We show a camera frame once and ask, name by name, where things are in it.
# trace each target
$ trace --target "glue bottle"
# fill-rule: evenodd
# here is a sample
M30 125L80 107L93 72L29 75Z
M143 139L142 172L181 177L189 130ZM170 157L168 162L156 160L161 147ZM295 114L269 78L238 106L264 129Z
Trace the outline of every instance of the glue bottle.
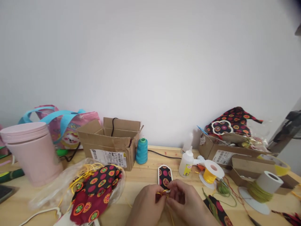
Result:
M179 166L179 174L182 177L188 177L192 165L193 165L193 153L192 153L192 146L190 146L190 149L188 151L186 151L183 156L182 156L182 160Z
M190 146L192 145L193 140L193 133L189 133L189 136L187 137L187 140L184 143L184 146L182 148L181 153L184 154L185 151L189 150Z

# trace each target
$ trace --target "black cord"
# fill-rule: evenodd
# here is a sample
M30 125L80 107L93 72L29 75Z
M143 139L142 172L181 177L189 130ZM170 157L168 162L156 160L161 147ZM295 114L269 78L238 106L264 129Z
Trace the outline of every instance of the black cord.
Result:
M81 143L79 142L77 148L75 149L75 151L73 152L73 154L71 156L67 157L67 156L63 155L63 156L60 156L60 158L64 158L67 162L71 162L71 160L75 156L80 145L81 145Z
M114 132L114 119L118 119L118 118L113 118L113 120L112 120L113 129L112 129L111 137L113 136L113 132Z
M178 157L170 157L170 156L162 155L162 154L160 154L160 153L158 153L158 152L155 152L155 151L152 151L152 150L148 150L148 151L151 151L151 152L153 152L153 153L156 153L156 154L158 154L158 155L161 155L161 156L163 156L163 157L170 158L170 159L182 159L182 158L178 158Z

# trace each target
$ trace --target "hand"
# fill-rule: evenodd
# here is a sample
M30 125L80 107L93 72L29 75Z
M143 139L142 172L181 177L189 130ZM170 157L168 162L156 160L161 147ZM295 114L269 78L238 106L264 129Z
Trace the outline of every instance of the hand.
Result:
M167 204L189 226L220 226L193 186L173 180L167 187Z
M160 185L145 186L135 198L126 226L157 225L165 206L166 195L156 193L163 191Z

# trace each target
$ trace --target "open cardboard box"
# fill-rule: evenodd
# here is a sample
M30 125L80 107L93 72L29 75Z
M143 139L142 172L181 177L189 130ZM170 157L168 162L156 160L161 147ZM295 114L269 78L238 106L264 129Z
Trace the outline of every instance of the open cardboard box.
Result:
M201 137L201 142L198 151L205 159L212 160L221 167L231 169L231 158L235 154L257 157L261 154L271 154L267 152L256 151L241 147L231 147L225 144L220 144L218 140L211 136L206 136L204 133Z
M105 164L115 164L131 171L136 160L140 128L139 121L103 118L103 126L98 120L77 128L77 132L87 158L100 160Z
M264 171L276 174L275 162L249 156L233 155L232 166L233 168L229 175L235 184L241 187L247 187L250 182L256 180ZM284 184L275 192L277 194L286 195L299 184L298 181L289 175L280 178Z

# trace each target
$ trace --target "pink lid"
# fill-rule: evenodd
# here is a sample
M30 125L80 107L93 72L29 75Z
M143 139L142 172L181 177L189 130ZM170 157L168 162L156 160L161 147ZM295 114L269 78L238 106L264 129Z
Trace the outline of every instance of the pink lid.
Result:
M39 138L49 133L45 122L31 122L0 130L4 143L17 143Z

